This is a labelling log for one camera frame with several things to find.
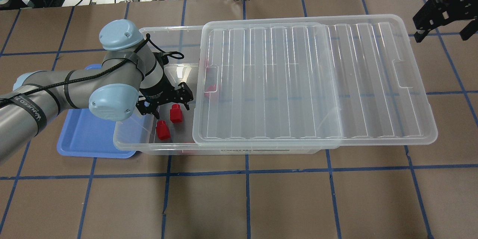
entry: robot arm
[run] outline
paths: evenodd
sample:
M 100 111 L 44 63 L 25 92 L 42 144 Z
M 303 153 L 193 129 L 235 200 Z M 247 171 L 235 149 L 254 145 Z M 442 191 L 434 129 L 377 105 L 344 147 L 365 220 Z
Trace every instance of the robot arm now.
M 164 74 L 171 53 L 151 52 L 149 37 L 144 40 L 132 22 L 109 23 L 100 41 L 109 51 L 101 69 L 24 74 L 12 93 L 0 96 L 0 164 L 66 109 L 89 108 L 114 121 L 135 108 L 159 118 L 157 107 L 170 102 L 189 109 L 191 90 L 184 83 L 174 88 Z

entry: light blue joint cap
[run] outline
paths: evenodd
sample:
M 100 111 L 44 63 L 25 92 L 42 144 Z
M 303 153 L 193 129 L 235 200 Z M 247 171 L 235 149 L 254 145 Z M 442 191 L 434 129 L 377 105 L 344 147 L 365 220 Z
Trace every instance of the light blue joint cap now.
M 143 41 L 143 36 L 132 21 L 118 19 L 101 29 L 99 41 L 106 50 L 123 50 Z
M 129 118 L 138 101 L 138 91 L 128 84 L 97 88 L 89 98 L 89 109 L 98 118 L 122 121 Z
M 39 71 L 35 71 L 35 72 L 29 72 L 29 73 L 25 73 L 23 75 L 20 75 L 18 78 L 17 78 L 17 81 L 15 82 L 15 84 L 13 84 L 13 90 L 16 90 L 18 88 L 20 88 L 25 80 L 28 79 L 29 76 L 35 74 L 35 73 L 38 73 L 38 72 L 43 72 L 44 70 L 39 70 Z

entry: red block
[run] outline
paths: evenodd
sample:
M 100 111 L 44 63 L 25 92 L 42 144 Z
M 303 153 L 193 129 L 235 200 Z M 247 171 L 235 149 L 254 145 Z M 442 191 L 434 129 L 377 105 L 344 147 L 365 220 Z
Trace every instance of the red block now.
M 171 110 L 169 110 L 169 120 L 172 123 L 180 123 L 183 122 L 183 112 L 181 111 L 181 106 L 175 103 Z
M 159 140 L 166 140 L 168 138 L 171 138 L 169 128 L 164 120 L 158 121 L 156 125 L 156 134 L 158 135 Z

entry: clear plastic lid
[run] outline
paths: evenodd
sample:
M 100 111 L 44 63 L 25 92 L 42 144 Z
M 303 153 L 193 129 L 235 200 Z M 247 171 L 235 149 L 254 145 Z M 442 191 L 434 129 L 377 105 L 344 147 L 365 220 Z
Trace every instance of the clear plastic lid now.
M 198 144 L 335 148 L 343 137 L 339 113 L 325 25 L 289 19 L 204 26 Z
M 199 145 L 323 149 L 437 138 L 395 15 L 210 22 L 196 101 Z

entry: blue tape grid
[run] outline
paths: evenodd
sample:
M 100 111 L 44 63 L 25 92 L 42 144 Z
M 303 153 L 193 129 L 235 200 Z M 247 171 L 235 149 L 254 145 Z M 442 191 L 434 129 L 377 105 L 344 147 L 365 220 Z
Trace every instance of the blue tape grid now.
M 302 2 L 302 8 L 304 11 L 304 16 L 307 16 L 307 10 L 305 6 L 305 1 L 301 0 Z M 367 6 L 365 3 L 365 0 L 362 0 L 362 4 L 365 10 L 365 13 L 368 14 Z M 129 3 L 126 6 L 126 11 L 125 11 L 125 18 L 128 16 L 128 10 L 129 10 Z M 4 53 L 5 48 L 7 46 L 7 43 L 11 37 L 11 34 L 14 30 L 14 27 L 18 21 L 20 12 L 19 11 L 16 15 L 16 18 L 12 24 L 12 27 L 10 29 L 10 32 L 8 33 L 7 39 L 1 49 L 0 52 L 0 57 L 1 56 L 15 56 L 15 55 L 34 55 L 34 54 L 56 54 L 55 57 L 55 63 L 53 64 L 52 69 L 55 68 L 56 62 L 58 60 L 58 56 L 60 53 L 77 53 L 77 52 L 97 52 L 97 51 L 102 51 L 103 49 L 92 49 L 92 50 L 65 50 L 61 51 L 63 42 L 65 40 L 65 36 L 68 30 L 68 27 L 71 22 L 71 18 L 73 16 L 73 11 L 74 7 L 72 7 L 72 10 L 70 12 L 70 16 L 68 18 L 68 22 L 65 28 L 65 32 L 63 33 L 63 37 L 60 43 L 60 46 L 57 51 L 51 51 L 51 52 L 22 52 L 22 53 Z M 184 15 L 186 13 L 186 1 L 184 1 L 183 4 L 183 11 L 182 11 L 182 18 L 181 18 L 181 25 L 184 25 Z M 246 19 L 246 2 L 243 2 L 243 19 Z M 461 78 L 456 70 L 456 67 L 453 64 L 453 60 L 450 57 L 450 54 L 447 51 L 447 47 L 444 44 L 444 41 L 442 39 L 442 36 L 445 35 L 459 35 L 459 33 L 440 33 L 439 30 L 437 30 L 437 33 L 430 33 L 429 35 L 431 36 L 438 36 L 440 39 L 440 42 L 442 44 L 442 47 L 447 55 L 447 58 L 449 60 L 449 63 L 454 71 L 454 74 L 456 76 L 457 81 L 459 81 L 461 91 L 432 91 L 428 92 L 428 95 L 440 95 L 440 94 L 463 94 L 466 98 L 466 101 L 468 103 L 468 106 L 471 110 L 471 114 L 473 116 L 473 119 L 475 120 L 476 125 L 478 126 L 478 119 L 476 116 L 476 113 L 473 109 L 473 106 L 471 105 L 470 99 L 468 97 L 468 94 L 476 94 L 478 93 L 478 90 L 466 90 Z M 198 47 L 200 46 L 199 44 L 193 44 L 193 45 L 182 45 L 183 47 Z M 5 208 L 5 211 L 2 216 L 2 220 L 0 223 L 0 233 L 2 231 L 3 225 L 5 223 L 6 217 L 8 210 L 10 208 L 10 204 L 12 202 L 15 189 L 17 186 L 17 183 L 19 180 L 32 180 L 32 179 L 88 179 L 88 185 L 87 185 L 87 191 L 85 194 L 85 203 L 82 209 L 82 215 L 81 215 L 81 220 L 78 228 L 78 236 L 77 238 L 81 237 L 81 232 L 82 232 L 82 227 L 83 227 L 83 222 L 84 222 L 84 217 L 86 214 L 87 210 L 87 203 L 88 203 L 88 198 L 89 198 L 89 193 L 91 190 L 91 184 L 94 178 L 128 178 L 128 177 L 165 177 L 166 178 L 166 183 L 165 183 L 165 193 L 164 193 L 164 211 L 163 211 L 163 218 L 162 218 L 162 236 L 164 237 L 164 232 L 165 232 L 165 225 L 166 225 L 166 208 L 167 208 L 167 201 L 168 201 L 168 193 L 169 193 L 169 180 L 171 177 L 174 176 L 216 176 L 216 175 L 226 175 L 226 174 L 245 174 L 246 175 L 246 218 L 247 218 L 247 237 L 248 239 L 251 238 L 251 205 L 250 205 L 250 192 L 249 192 L 249 175 L 250 174 L 255 174 L 255 173 L 329 173 L 330 176 L 330 187 L 331 187 L 331 195 L 332 195 L 332 203 L 333 203 L 333 211 L 334 211 L 334 216 L 335 216 L 335 221 L 336 221 L 336 229 L 337 229 L 337 234 L 338 238 L 341 238 L 341 231 L 340 231 L 340 222 L 339 222 L 339 216 L 338 216 L 338 207 L 337 207 L 337 202 L 336 202 L 336 195 L 335 195 L 335 188 L 333 186 L 333 172 L 335 171 L 387 171 L 387 170 L 410 170 L 413 178 L 413 183 L 415 185 L 415 190 L 417 193 L 417 198 L 419 200 L 420 204 L 420 210 L 423 215 L 423 220 L 425 222 L 425 227 L 428 233 L 429 238 L 433 238 L 432 232 L 430 230 L 430 226 L 428 223 L 428 219 L 426 216 L 425 212 L 425 207 L 423 206 L 423 201 L 421 198 L 420 194 L 420 188 L 418 186 L 418 181 L 415 176 L 415 170 L 416 169 L 454 169 L 454 168 L 478 168 L 478 164 L 448 164 L 448 165 L 413 165 L 411 157 L 408 155 L 408 146 L 404 146 L 405 148 L 405 154 L 408 158 L 409 165 L 408 166 L 387 166 L 387 167 L 351 167 L 351 168 L 333 168 L 331 164 L 331 159 L 330 159 L 330 154 L 329 150 L 326 150 L 326 157 L 327 157 L 327 163 L 328 167 L 327 168 L 311 168 L 311 169 L 280 169 L 280 170 L 250 170 L 249 169 L 249 156 L 245 156 L 245 170 L 235 170 L 235 171 L 210 171 L 210 172 L 199 172 L 199 173 L 171 173 L 171 159 L 172 157 L 168 157 L 168 168 L 166 173 L 141 173 L 141 174 L 94 174 L 94 168 L 96 166 L 96 158 L 93 159 L 93 163 L 91 166 L 91 172 L 89 175 L 64 175 L 64 176 L 20 176 L 22 167 L 24 165 L 24 161 L 26 158 L 26 155 L 28 153 L 30 143 L 27 144 L 24 155 L 22 156 L 22 160 L 20 162 L 17 175 L 12 176 L 12 177 L 0 177 L 0 180 L 13 180 L 13 186 L 12 186 L 12 191 L 10 192 L 9 199 L 7 201 L 7 205 Z

